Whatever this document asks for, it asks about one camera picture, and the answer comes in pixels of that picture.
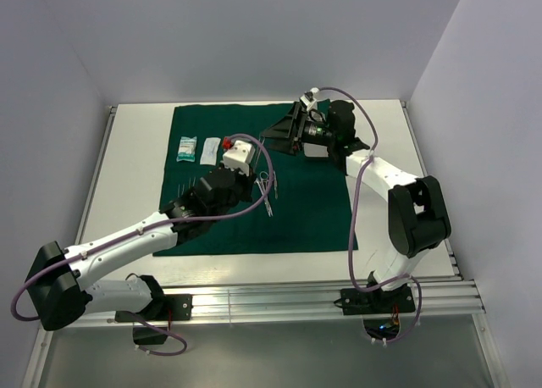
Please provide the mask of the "metal surgical kit tray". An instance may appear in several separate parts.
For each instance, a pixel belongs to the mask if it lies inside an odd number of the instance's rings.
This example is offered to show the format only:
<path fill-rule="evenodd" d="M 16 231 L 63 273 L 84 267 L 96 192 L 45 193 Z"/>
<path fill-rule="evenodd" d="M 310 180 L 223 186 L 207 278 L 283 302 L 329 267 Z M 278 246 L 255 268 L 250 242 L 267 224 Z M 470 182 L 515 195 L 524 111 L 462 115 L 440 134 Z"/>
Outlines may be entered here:
<path fill-rule="evenodd" d="M 306 143 L 303 146 L 304 155 L 307 158 L 327 158 L 329 156 L 327 147 Z"/>

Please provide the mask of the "steel surgical scissors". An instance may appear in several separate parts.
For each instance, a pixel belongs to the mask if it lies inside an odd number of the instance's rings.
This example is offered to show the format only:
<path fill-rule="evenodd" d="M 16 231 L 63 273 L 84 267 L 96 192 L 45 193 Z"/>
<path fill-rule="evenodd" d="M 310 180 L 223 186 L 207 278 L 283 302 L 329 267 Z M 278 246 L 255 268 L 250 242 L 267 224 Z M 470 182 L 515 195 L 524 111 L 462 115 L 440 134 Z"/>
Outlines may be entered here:
<path fill-rule="evenodd" d="M 268 184 L 269 184 L 268 173 L 266 171 L 260 172 L 257 175 L 257 178 L 255 179 L 255 183 L 256 183 L 259 191 L 261 192 L 261 194 L 264 195 L 264 193 L 266 192 L 266 189 L 268 187 Z M 273 216 L 273 210 L 272 210 L 271 204 L 270 204 L 270 202 L 268 200 L 268 197 L 264 198 L 263 203 L 265 205 L 268 216 L 272 217 Z"/>

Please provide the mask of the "white sachet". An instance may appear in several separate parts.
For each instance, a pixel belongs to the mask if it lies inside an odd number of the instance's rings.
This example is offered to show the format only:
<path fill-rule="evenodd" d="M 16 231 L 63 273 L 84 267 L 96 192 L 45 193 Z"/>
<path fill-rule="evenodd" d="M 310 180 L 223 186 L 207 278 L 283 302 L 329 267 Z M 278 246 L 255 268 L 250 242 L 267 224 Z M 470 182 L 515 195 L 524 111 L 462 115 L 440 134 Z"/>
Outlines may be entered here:
<path fill-rule="evenodd" d="M 200 157 L 201 165 L 214 166 L 217 163 L 218 147 L 221 139 L 218 137 L 208 137 L 205 139 Z"/>

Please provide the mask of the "white gauze packet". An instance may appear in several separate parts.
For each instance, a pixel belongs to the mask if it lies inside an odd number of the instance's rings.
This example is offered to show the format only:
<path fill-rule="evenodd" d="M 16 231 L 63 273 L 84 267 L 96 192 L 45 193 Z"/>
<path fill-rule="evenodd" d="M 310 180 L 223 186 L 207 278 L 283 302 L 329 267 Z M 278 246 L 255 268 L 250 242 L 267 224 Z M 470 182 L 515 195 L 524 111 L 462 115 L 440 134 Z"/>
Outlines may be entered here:
<path fill-rule="evenodd" d="M 196 159 L 197 137 L 182 136 L 179 141 L 176 161 L 193 163 Z"/>

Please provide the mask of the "dark green surgical cloth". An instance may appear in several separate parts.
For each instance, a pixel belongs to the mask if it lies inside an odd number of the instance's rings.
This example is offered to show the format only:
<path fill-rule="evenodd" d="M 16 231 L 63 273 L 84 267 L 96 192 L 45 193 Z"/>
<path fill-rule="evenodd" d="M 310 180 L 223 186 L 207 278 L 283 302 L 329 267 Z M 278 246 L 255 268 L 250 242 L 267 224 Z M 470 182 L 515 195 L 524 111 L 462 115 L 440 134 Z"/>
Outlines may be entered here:
<path fill-rule="evenodd" d="M 224 138 L 235 133 L 257 137 L 290 109 L 289 103 L 175 108 L 158 205 L 163 207 L 176 199 L 179 184 L 185 186 L 185 192 L 189 189 L 190 178 L 198 180 L 211 170 L 211 166 L 200 164 L 206 138 Z M 197 137 L 193 163 L 176 161 L 182 136 Z M 351 202 L 345 176 L 327 158 L 307 158 L 304 154 L 294 157 L 275 151 L 269 154 L 279 187 L 278 200 L 273 191 L 269 195 L 274 212 L 272 218 L 260 205 L 239 218 L 214 224 L 208 233 L 161 251 L 159 256 L 345 251 L 351 224 Z"/>

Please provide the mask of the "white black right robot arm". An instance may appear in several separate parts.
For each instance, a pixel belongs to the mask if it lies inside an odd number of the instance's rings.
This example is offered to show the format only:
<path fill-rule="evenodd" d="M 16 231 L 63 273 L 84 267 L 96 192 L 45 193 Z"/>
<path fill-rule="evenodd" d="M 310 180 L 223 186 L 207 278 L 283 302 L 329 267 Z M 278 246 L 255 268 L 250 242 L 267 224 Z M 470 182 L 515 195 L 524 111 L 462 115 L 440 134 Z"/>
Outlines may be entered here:
<path fill-rule="evenodd" d="M 270 147 L 297 155 L 307 144 L 325 147 L 331 163 L 376 192 L 387 204 L 389 250 L 382 256 L 368 284 L 352 284 L 356 309 L 386 312 L 406 300 L 412 271 L 430 249 L 451 234 L 451 223 L 440 183 L 433 176 L 417 177 L 376 156 L 376 144 L 356 134 L 356 100 L 334 100 L 326 113 L 314 100 L 299 100 L 290 111 L 262 133 Z"/>

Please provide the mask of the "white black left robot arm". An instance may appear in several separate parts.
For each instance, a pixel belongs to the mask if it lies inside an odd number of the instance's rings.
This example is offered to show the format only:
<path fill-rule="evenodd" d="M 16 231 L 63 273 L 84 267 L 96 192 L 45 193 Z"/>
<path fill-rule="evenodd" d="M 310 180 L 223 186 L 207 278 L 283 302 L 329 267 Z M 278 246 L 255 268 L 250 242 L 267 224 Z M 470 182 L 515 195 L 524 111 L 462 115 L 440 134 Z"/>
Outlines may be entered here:
<path fill-rule="evenodd" d="M 151 275 L 110 280 L 108 274 L 208 233 L 239 203 L 252 202 L 255 179 L 253 168 L 220 164 L 179 198 L 126 229 L 65 249 L 55 241 L 42 246 L 26 278 L 36 320 L 55 331 L 90 313 L 159 313 L 164 293 Z"/>

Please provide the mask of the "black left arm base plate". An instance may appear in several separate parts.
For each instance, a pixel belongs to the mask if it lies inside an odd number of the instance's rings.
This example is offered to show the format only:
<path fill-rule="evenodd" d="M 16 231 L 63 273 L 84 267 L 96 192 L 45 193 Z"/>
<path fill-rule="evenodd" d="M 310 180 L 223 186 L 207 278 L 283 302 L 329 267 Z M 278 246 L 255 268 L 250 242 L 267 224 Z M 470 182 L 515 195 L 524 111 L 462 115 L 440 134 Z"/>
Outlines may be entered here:
<path fill-rule="evenodd" d="M 147 295 L 129 296 L 116 306 L 114 321 L 128 323 L 135 313 L 146 321 L 186 321 L 191 318 L 192 295 L 173 294 L 158 298 Z"/>

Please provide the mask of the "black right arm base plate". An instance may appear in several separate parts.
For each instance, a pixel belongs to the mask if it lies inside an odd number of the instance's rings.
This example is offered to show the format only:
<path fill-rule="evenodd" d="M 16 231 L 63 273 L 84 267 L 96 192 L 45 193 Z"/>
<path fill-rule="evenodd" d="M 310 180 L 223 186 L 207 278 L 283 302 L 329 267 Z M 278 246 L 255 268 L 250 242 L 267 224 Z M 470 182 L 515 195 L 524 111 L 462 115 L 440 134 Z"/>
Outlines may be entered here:
<path fill-rule="evenodd" d="M 376 290 L 367 293 L 361 293 L 354 288 L 341 289 L 340 297 L 334 301 L 334 305 L 341 309 L 345 316 L 416 311 L 412 290 L 407 285 L 393 291 Z"/>

